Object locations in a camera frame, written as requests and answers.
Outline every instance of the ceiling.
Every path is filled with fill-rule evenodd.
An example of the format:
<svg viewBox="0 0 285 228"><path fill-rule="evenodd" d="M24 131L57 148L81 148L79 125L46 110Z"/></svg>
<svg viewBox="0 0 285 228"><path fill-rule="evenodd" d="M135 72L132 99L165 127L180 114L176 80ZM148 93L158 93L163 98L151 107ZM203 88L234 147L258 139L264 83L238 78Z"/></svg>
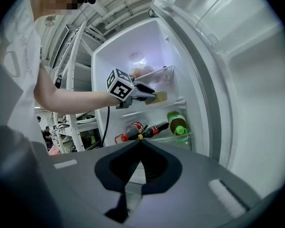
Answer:
<svg viewBox="0 0 285 228"><path fill-rule="evenodd" d="M147 7L151 5L152 0L141 0L127 6L113 16L109 16L105 21L102 21L101 23L98 22L95 27L93 26L101 17L127 1L130 0L97 0L93 5L85 3L80 7L80 9L73 10L71 15L57 15L54 20L55 25L52 27L47 27L45 25L46 17L41 17L36 20L35 27L41 38L44 59L50 59L56 42L66 24L73 24L76 27L79 27L85 20L87 20L88 27L94 29L96 27L101 34L104 34L106 38L109 38L128 26L148 18ZM124 17L126 13L131 13L134 16L129 15L130 18L126 22L121 20L117 26L114 26L112 31L105 29L105 26L114 22L114 20L116 21L116 19L119 19L121 16Z"/></svg>

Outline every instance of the person in background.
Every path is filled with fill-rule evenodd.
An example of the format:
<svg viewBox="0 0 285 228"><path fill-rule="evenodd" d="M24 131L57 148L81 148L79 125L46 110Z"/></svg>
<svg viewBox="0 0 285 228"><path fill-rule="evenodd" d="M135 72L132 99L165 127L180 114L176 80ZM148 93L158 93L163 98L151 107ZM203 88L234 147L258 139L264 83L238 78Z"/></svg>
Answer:
<svg viewBox="0 0 285 228"><path fill-rule="evenodd" d="M41 117L37 116L37 119L38 119L38 123L40 123L41 122Z"/></svg>
<svg viewBox="0 0 285 228"><path fill-rule="evenodd" d="M53 141L51 133L49 132L49 126L46 126L46 130L42 132L43 138L47 145L47 150L49 151L52 148Z"/></svg>

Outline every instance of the plastic bottle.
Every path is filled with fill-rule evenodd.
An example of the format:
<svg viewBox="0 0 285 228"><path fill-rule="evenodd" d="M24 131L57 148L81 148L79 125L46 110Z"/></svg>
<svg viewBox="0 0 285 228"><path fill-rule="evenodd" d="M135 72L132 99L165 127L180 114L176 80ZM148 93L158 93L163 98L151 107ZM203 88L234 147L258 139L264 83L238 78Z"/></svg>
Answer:
<svg viewBox="0 0 285 228"><path fill-rule="evenodd" d="M161 131L167 129L168 127L169 123L162 122L158 125L154 125L152 127L147 128L142 134L138 135L138 138L152 138L153 136L158 135Z"/></svg>
<svg viewBox="0 0 285 228"><path fill-rule="evenodd" d="M136 140L138 135L142 134L144 129L148 126L145 119L140 119L126 128L126 133L115 137L115 143L127 142L129 140Z"/></svg>
<svg viewBox="0 0 285 228"><path fill-rule="evenodd" d="M187 131L187 122L184 116L180 113L174 111L168 113L168 121L170 124L170 130L175 136L176 142L182 142L189 139L188 131ZM185 138L177 139L176 136L186 134Z"/></svg>

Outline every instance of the hand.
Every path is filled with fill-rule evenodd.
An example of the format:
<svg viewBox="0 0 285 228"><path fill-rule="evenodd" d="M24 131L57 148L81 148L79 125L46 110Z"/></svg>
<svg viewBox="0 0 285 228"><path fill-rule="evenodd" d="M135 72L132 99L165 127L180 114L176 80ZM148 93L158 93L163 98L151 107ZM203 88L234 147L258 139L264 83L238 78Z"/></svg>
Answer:
<svg viewBox="0 0 285 228"><path fill-rule="evenodd" d="M110 106L118 106L120 104L120 100L110 95L109 93L108 93L108 101Z"/></svg>

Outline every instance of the white t-shirt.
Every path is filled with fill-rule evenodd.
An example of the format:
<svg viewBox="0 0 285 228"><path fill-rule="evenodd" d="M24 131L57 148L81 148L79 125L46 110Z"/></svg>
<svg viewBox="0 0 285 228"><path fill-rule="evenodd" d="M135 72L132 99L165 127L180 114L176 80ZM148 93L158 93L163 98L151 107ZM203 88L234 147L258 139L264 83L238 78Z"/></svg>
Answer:
<svg viewBox="0 0 285 228"><path fill-rule="evenodd" d="M1 103L11 104L6 122L9 128L22 132L32 142L44 144L38 120L34 114L34 88L40 64L40 37L34 27L30 0L17 0L0 25L0 64L12 81L7 81Z"/></svg>

